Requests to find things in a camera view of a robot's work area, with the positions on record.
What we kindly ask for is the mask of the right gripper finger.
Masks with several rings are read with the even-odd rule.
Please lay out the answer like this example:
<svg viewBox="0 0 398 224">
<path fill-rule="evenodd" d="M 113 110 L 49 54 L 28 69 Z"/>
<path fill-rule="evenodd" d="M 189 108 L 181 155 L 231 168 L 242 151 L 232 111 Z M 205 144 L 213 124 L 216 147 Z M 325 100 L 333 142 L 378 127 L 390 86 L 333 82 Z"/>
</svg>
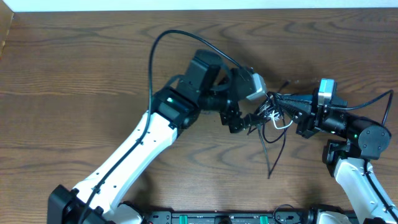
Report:
<svg viewBox="0 0 398 224">
<path fill-rule="evenodd" d="M 312 106 L 307 103 L 301 103 L 298 101 L 279 101 L 278 104 L 295 123 L 304 121 L 312 112 Z"/>
<path fill-rule="evenodd" d="M 313 101 L 313 96 L 312 95 L 281 95 L 281 94 L 276 94 L 277 98 L 279 100 L 284 100 L 284 101 L 296 101 L 299 103 L 304 103 L 304 104 L 312 104 Z"/>
</svg>

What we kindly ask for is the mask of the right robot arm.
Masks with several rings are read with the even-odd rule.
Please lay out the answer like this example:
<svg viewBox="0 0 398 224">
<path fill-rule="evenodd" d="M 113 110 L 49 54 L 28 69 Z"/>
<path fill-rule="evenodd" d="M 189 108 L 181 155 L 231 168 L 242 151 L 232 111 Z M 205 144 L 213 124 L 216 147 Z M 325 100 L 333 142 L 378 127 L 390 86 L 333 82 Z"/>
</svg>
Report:
<svg viewBox="0 0 398 224">
<path fill-rule="evenodd" d="M 339 136 L 328 140 L 322 161 L 347 195 L 361 223 L 397 223 L 397 207 L 377 180 L 371 160 L 377 160 L 391 140 L 384 123 L 351 114 L 334 87 L 312 95 L 273 95 L 278 110 L 297 124 L 304 138 L 323 131 Z"/>
</svg>

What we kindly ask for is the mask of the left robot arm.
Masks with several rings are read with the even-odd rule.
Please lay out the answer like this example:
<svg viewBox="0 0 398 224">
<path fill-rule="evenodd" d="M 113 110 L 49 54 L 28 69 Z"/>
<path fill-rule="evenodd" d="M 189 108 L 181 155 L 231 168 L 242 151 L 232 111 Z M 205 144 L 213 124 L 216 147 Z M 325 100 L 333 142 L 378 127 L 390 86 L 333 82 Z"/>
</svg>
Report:
<svg viewBox="0 0 398 224">
<path fill-rule="evenodd" d="M 68 190 L 59 185 L 49 196 L 48 223 L 142 223 L 142 215 L 123 197 L 147 166 L 202 111 L 215 111 L 231 133 L 259 124 L 243 115 L 239 101 L 266 94 L 264 79 L 250 68 L 227 68 L 222 58 L 198 50 L 183 75 L 172 77 L 151 100 L 139 124 L 113 154 L 85 180 Z"/>
</svg>

